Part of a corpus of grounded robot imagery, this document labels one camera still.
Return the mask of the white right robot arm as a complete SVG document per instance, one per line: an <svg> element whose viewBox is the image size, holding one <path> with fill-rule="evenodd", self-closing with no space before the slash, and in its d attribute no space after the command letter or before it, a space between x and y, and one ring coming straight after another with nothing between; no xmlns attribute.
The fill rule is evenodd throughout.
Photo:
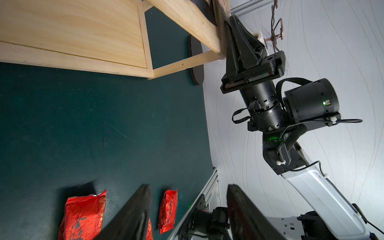
<svg viewBox="0 0 384 240"><path fill-rule="evenodd" d="M319 161L305 157L298 142L308 131L359 120L341 117L339 100L329 80L284 78L285 53L269 55L263 42L237 16L225 20L225 33L227 65L221 91L239 91L249 113L233 122L245 122L250 132L263 134L267 164L302 195L332 237L376 239L358 206L329 180Z"/></svg>

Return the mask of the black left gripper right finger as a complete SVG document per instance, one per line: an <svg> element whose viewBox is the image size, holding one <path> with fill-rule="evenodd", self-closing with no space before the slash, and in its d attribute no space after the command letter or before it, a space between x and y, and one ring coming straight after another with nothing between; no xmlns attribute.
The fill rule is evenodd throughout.
<svg viewBox="0 0 384 240"><path fill-rule="evenodd" d="M284 239L239 186L228 185L227 205L234 240Z"/></svg>

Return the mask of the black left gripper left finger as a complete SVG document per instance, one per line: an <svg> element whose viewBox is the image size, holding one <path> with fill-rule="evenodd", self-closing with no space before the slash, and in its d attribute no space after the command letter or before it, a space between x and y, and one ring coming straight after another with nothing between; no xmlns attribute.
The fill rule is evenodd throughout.
<svg viewBox="0 0 384 240"><path fill-rule="evenodd" d="M145 240L149 225L151 187L142 184L96 240Z"/></svg>

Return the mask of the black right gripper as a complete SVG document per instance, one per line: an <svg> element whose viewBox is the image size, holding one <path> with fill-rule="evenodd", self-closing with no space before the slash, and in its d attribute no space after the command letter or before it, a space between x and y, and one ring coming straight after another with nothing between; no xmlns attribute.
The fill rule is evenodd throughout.
<svg viewBox="0 0 384 240"><path fill-rule="evenodd" d="M227 43L226 74L220 87L223 94L282 77L284 51L267 56L265 45L252 35L236 15L225 22Z"/></svg>

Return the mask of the red tea bag centre left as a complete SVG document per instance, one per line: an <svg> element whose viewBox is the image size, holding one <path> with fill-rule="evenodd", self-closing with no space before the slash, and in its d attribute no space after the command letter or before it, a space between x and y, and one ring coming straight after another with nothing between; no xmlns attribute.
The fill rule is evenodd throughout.
<svg viewBox="0 0 384 240"><path fill-rule="evenodd" d="M106 203L106 190L97 195L68 198L58 240L94 239L101 232Z"/></svg>

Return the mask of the green table mat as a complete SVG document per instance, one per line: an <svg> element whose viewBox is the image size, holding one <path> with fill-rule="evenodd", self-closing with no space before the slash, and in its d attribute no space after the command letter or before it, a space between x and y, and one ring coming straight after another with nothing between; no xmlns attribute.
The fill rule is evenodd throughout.
<svg viewBox="0 0 384 240"><path fill-rule="evenodd" d="M69 197L107 191L107 226L151 186L179 222L213 173L204 89L189 71L147 80L1 64L1 239L55 240Z"/></svg>

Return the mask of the red tea bag far right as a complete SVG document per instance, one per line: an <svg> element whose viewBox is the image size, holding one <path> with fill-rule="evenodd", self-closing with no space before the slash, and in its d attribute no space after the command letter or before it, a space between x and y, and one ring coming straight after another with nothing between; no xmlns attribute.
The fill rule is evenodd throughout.
<svg viewBox="0 0 384 240"><path fill-rule="evenodd" d="M178 191L166 190L159 209L158 228L160 235L174 228L177 207Z"/></svg>

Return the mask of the red tea bag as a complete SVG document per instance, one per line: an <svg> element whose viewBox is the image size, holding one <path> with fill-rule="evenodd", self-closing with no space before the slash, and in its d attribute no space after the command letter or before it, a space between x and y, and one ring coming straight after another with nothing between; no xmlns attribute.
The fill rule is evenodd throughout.
<svg viewBox="0 0 384 240"><path fill-rule="evenodd" d="M149 221L148 221L146 240L154 240L154 237L153 237L153 226L152 226L152 221L151 221L150 218L149 218Z"/></svg>
<svg viewBox="0 0 384 240"><path fill-rule="evenodd" d="M101 232L106 203L106 190L97 195L68 198L58 240L94 239Z"/></svg>
<svg viewBox="0 0 384 240"><path fill-rule="evenodd" d="M159 209L158 228L160 235L174 228L177 207L178 191L166 190Z"/></svg>

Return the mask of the red tea bag centre right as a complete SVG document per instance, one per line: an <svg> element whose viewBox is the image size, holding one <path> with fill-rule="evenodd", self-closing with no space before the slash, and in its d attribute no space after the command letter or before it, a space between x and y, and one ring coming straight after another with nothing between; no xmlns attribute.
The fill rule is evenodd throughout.
<svg viewBox="0 0 384 240"><path fill-rule="evenodd" d="M150 218L149 218L149 221L148 221L146 240L154 240L154 237L153 237L153 226L152 226L152 221L151 221Z"/></svg>

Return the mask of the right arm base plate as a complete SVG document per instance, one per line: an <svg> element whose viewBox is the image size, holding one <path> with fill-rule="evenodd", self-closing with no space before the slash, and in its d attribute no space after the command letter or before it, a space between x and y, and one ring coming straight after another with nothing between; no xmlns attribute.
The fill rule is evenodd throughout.
<svg viewBox="0 0 384 240"><path fill-rule="evenodd" d="M177 232L179 240L190 240L192 237L207 240L231 239L228 209L217 207L210 212L205 203L205 195L201 194Z"/></svg>

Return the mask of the wooden two-tier shelf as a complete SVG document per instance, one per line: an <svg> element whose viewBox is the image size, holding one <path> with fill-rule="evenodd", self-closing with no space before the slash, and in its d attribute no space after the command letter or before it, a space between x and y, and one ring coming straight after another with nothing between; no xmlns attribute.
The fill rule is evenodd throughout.
<svg viewBox="0 0 384 240"><path fill-rule="evenodd" d="M1 61L155 79L220 60L209 48L153 67L146 11L157 8L184 29L190 3L1 1Z"/></svg>

